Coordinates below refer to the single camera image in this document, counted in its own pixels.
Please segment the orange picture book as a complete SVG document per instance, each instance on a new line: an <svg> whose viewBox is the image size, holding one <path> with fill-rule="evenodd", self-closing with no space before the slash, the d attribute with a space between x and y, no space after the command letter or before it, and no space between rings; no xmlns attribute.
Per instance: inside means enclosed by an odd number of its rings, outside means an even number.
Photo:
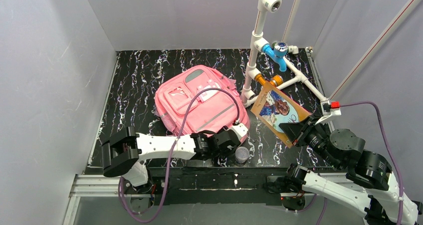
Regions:
<svg viewBox="0 0 423 225"><path fill-rule="evenodd" d="M311 115L309 111L267 81L257 96L251 112L288 148L293 147L292 141L279 124L298 123Z"/></svg>

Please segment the pink student backpack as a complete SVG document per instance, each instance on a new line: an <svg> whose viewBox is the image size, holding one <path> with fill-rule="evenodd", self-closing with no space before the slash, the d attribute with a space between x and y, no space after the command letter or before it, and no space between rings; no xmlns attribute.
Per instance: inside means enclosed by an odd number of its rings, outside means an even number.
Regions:
<svg viewBox="0 0 423 225"><path fill-rule="evenodd" d="M194 66L166 81L155 94L156 115L168 131L184 135L218 132L235 120L250 127L236 81L216 69Z"/></svg>

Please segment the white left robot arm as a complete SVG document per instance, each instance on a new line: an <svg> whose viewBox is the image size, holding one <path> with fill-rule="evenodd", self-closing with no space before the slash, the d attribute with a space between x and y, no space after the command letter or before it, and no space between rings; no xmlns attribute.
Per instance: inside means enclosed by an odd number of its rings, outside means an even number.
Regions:
<svg viewBox="0 0 423 225"><path fill-rule="evenodd" d="M137 133L134 127L126 127L101 145L103 176L123 177L136 187L142 186L149 178L147 168L141 161L225 157L234 152L247 133L248 128L242 123L217 133L201 131L179 138L146 135Z"/></svg>

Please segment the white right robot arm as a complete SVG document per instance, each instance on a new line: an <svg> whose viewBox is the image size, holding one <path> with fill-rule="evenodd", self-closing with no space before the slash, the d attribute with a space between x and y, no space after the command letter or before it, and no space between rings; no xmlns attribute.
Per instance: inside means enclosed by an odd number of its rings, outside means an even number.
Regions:
<svg viewBox="0 0 423 225"><path fill-rule="evenodd" d="M423 204L403 191L399 177L388 160L365 150L365 140L349 129L327 133L313 115L297 123L280 123L279 128L295 146L309 146L333 169L346 172L346 179L365 189L358 192L310 169L291 165L284 177L297 190L312 192L354 210L369 225L416 225Z"/></svg>

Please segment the orange pipe fitting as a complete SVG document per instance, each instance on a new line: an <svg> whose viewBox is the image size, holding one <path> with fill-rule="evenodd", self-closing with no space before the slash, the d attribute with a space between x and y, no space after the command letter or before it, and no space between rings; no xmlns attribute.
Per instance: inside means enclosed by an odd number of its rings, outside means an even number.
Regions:
<svg viewBox="0 0 423 225"><path fill-rule="evenodd" d="M267 81L262 74L258 74L255 76L254 80L258 82L261 86L264 86L267 82L269 82L274 87L277 87L283 83L283 78L280 75L275 75L269 81Z"/></svg>

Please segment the blue pipe valve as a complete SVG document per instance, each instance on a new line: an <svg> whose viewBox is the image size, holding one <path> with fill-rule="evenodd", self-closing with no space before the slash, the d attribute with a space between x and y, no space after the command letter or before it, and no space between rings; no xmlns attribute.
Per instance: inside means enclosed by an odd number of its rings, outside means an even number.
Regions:
<svg viewBox="0 0 423 225"><path fill-rule="evenodd" d="M261 49L261 52L269 56L275 63L279 65L279 70L285 72L287 70L287 65L285 62L285 56L288 53L288 45L285 42L277 41L270 46L266 44Z"/></svg>

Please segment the white PVC pipe frame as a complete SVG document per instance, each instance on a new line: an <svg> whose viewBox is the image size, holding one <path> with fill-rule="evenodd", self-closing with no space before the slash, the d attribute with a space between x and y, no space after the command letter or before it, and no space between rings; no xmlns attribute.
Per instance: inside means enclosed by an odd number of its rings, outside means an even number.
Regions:
<svg viewBox="0 0 423 225"><path fill-rule="evenodd" d="M283 33L282 42L286 43L285 39L287 38L288 31L292 28L300 1L301 0L294 0L293 2L288 17L288 22ZM252 81L255 81L255 76L258 74L262 74L256 66L257 56L263 53L261 52L261 49L264 45L269 44L270 46L273 46L263 37L263 29L266 21L266 16L269 13L277 12L281 8L281 5L282 0L258 0L256 22L254 29L251 33L249 60L245 69L245 79L241 91L241 101L244 107L252 105L257 99L256 94L252 91L251 88L251 83ZM297 54L298 52L298 47L294 45L288 45L288 53ZM320 102L329 100L329 98L324 96L323 93L320 92L319 89L317 89L317 87L312 85L309 79L299 69L297 69L291 62L288 61L286 56L284 59L287 65L287 69L290 69L294 73L294 78L288 80L287 82L283 82L281 85L277 86L278 89L286 88L295 83L302 83L309 88L309 90L320 100Z"/></svg>

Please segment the aluminium frame rail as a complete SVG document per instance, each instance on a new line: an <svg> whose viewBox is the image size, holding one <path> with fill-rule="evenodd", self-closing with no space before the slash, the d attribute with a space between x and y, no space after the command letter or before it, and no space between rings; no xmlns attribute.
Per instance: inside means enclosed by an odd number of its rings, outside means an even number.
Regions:
<svg viewBox="0 0 423 225"><path fill-rule="evenodd" d="M70 203L65 216L65 224L81 221L86 215L88 224L133 223L125 207L137 213L143 213L143 219L149 224L179 223L241 223L241 224L276 224L303 221L314 224L320 214L338 216L340 220L362 219L357 213L337 202L321 195L300 193L304 200L304 209L288 211L287 202L292 201L292 193L279 194L281 205L265 204L179 204L164 205L164 179L158 176L145 188L136 189L129 182L120 182L118 177L107 178L102 175L76 176L70 192Z"/></svg>

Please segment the white wall conduit pipe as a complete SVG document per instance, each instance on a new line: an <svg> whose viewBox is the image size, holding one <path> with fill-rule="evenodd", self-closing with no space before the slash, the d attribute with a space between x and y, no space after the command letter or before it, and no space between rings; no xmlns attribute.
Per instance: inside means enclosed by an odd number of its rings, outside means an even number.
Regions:
<svg viewBox="0 0 423 225"><path fill-rule="evenodd" d="M361 71L370 63L373 57L382 49L388 39L397 31L397 29L405 22L416 7L423 0L408 0L401 10L395 15L387 27L381 32L377 39L372 43L368 50L363 54L360 60L354 65L351 71L337 86L334 92L330 95L330 100L339 99L345 90L352 84L353 80L358 77Z"/></svg>

